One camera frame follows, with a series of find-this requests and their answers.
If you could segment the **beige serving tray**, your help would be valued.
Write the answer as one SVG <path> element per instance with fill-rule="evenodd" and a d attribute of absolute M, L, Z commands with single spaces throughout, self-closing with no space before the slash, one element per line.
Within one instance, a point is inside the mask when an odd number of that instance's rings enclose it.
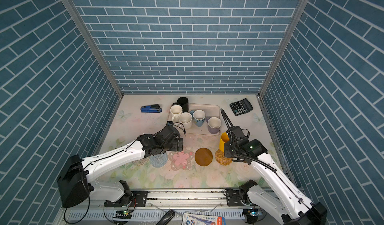
<path fill-rule="evenodd" d="M 220 129 L 217 131 L 217 133 L 212 134 L 210 133 L 210 127 L 208 125 L 208 120 L 210 118 L 219 118 L 220 117 L 220 107 L 218 105 L 212 105 L 212 104 L 198 104 L 198 103 L 189 103 L 188 105 L 190 111 L 196 111 L 196 110 L 202 110 L 206 114 L 205 121 L 201 127 L 198 127 L 194 122 L 192 122 L 192 126 L 190 129 L 186 130 L 187 134 L 193 134 L 193 135 L 209 135 L 209 136 L 216 136 L 220 133 Z"/>

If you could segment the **pink flower coaster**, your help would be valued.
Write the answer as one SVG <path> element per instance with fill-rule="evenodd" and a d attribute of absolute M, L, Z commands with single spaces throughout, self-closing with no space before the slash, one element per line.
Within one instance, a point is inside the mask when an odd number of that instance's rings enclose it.
<path fill-rule="evenodd" d="M 168 158 L 171 161 L 171 169 L 174 171 L 190 170 L 194 155 L 194 152 L 188 150 L 185 152 L 170 152 Z"/>

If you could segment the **lavender mug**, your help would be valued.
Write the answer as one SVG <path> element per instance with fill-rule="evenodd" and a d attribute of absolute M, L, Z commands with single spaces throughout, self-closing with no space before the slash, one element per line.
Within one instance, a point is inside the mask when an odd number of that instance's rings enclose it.
<path fill-rule="evenodd" d="M 216 135 L 221 130 L 222 122 L 219 118 L 211 117 L 208 119 L 208 130 L 212 135 Z"/>

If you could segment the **brown round coaster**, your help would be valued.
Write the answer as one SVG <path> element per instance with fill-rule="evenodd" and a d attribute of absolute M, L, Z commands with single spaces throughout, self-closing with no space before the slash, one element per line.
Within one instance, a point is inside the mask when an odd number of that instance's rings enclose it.
<path fill-rule="evenodd" d="M 207 148 L 200 148 L 195 152 L 195 161 L 201 167 L 210 165 L 213 161 L 213 154 Z"/>

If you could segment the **cork woven coaster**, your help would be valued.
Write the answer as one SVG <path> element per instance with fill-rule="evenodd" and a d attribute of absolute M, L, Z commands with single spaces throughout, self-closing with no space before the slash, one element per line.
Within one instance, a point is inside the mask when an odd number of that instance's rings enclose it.
<path fill-rule="evenodd" d="M 225 153 L 222 152 L 220 149 L 218 149 L 215 152 L 215 159 L 216 159 L 217 163 L 219 163 L 222 166 L 228 166 L 232 163 L 232 159 L 226 158 Z"/>

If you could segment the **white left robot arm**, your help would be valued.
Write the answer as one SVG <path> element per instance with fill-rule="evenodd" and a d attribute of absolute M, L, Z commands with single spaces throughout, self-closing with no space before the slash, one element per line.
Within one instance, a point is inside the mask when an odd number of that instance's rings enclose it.
<path fill-rule="evenodd" d="M 125 164 L 168 151 L 183 150 L 186 129 L 181 123 L 167 122 L 155 134 L 143 134 L 133 142 L 93 157 L 74 155 L 66 161 L 57 183 L 64 208 L 72 208 L 85 200 L 104 201 L 110 208 L 129 206 L 134 196 L 126 181 L 99 181 L 102 175 Z"/>

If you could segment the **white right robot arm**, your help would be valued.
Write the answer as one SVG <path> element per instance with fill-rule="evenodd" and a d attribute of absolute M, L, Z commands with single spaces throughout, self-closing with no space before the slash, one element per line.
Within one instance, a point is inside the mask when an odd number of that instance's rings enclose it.
<path fill-rule="evenodd" d="M 315 204 L 304 195 L 282 172 L 260 141 L 251 141 L 239 126 L 230 126 L 227 135 L 230 140 L 225 143 L 225 157 L 248 164 L 274 191 L 272 196 L 257 182 L 249 180 L 239 188 L 242 203 L 259 206 L 281 225 L 326 223 L 328 211 L 325 206 Z"/>

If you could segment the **grey blue woven coaster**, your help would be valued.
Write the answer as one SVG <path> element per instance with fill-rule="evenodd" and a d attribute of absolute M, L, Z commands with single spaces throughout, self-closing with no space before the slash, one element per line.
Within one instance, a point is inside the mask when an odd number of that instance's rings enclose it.
<path fill-rule="evenodd" d="M 150 164 L 154 168 L 161 168 L 165 166 L 167 162 L 168 162 L 168 155 L 166 153 L 150 157 Z"/>

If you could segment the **white zigzag woven coaster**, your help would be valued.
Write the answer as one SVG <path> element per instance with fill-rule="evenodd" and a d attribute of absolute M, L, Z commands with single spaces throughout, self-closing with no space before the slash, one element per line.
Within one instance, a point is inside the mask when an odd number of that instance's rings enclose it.
<path fill-rule="evenodd" d="M 133 161 L 132 164 L 135 165 L 135 166 L 143 166 L 143 165 L 145 165 L 149 160 L 150 160 L 150 158 L 144 158 L 144 159 L 141 159 L 141 160 Z"/>

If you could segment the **yellow mug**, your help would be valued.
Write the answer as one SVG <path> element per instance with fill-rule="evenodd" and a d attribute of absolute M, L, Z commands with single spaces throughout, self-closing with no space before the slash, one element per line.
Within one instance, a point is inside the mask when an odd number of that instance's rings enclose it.
<path fill-rule="evenodd" d="M 221 134 L 220 143 L 219 143 L 219 149 L 221 152 L 225 151 L 225 143 L 229 142 L 230 139 L 228 137 L 228 134 L 226 132 Z"/>

